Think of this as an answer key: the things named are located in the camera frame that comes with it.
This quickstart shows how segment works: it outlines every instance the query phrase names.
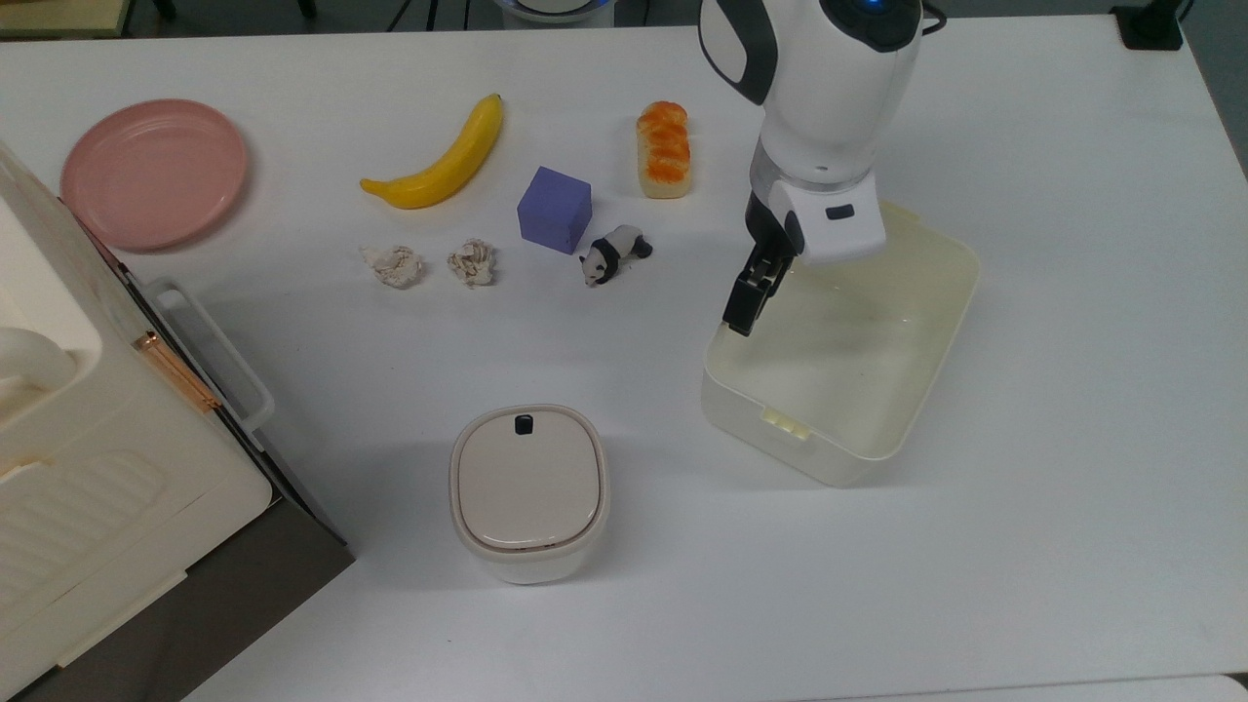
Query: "crumpled paper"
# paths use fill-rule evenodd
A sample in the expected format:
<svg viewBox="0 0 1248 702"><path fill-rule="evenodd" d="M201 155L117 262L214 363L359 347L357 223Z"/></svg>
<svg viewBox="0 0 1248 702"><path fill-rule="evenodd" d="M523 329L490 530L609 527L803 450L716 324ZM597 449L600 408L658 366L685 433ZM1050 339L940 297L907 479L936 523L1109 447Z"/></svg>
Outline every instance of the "crumpled paper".
<svg viewBox="0 0 1248 702"><path fill-rule="evenodd" d="M373 269L377 280L399 290L411 287L421 280L424 272L424 259L407 246L391 246L386 250L361 246L359 254Z"/></svg>
<svg viewBox="0 0 1248 702"><path fill-rule="evenodd" d="M447 265L468 287L489 285L494 280L494 247L479 239L469 239L447 256Z"/></svg>

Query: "banana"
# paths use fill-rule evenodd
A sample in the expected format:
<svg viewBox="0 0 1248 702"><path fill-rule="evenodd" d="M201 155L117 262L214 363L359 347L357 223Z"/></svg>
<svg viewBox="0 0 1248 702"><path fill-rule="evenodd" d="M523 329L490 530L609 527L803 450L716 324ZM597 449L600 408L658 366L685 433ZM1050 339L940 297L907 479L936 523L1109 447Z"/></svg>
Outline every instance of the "banana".
<svg viewBox="0 0 1248 702"><path fill-rule="evenodd" d="M437 205L477 174L502 129L503 99L495 92L477 102L456 142L432 166L389 181L363 179L359 187L403 210Z"/></svg>

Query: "purple block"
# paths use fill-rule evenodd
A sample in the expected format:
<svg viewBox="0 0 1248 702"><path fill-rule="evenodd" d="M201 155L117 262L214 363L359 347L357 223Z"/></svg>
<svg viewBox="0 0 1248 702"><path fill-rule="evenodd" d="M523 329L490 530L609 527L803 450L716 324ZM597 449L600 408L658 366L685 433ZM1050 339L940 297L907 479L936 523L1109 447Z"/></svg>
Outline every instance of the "purple block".
<svg viewBox="0 0 1248 702"><path fill-rule="evenodd" d="M539 166L515 212L523 239L572 254L594 214L589 184Z"/></svg>

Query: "toy panda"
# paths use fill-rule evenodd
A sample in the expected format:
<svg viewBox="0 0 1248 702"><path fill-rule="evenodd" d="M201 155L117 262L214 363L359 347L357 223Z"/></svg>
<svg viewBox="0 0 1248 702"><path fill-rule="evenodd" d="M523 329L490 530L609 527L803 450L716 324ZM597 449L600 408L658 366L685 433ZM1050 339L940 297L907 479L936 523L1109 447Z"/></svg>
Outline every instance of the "toy panda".
<svg viewBox="0 0 1248 702"><path fill-rule="evenodd" d="M620 259L633 255L645 259L654 247L641 237L641 230L622 225L607 236L589 245L589 255L580 257L580 270L585 274L585 285L594 287L613 277L620 270Z"/></svg>

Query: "toy bread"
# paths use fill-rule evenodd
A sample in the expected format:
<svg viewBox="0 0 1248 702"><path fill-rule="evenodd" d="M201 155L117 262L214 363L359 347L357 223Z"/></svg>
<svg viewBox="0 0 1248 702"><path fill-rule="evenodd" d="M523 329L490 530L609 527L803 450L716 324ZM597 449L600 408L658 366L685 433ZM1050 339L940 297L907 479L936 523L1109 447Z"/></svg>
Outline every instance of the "toy bread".
<svg viewBox="0 0 1248 702"><path fill-rule="evenodd" d="M689 192L689 116L675 102L653 102L636 120L636 177L646 197Z"/></svg>

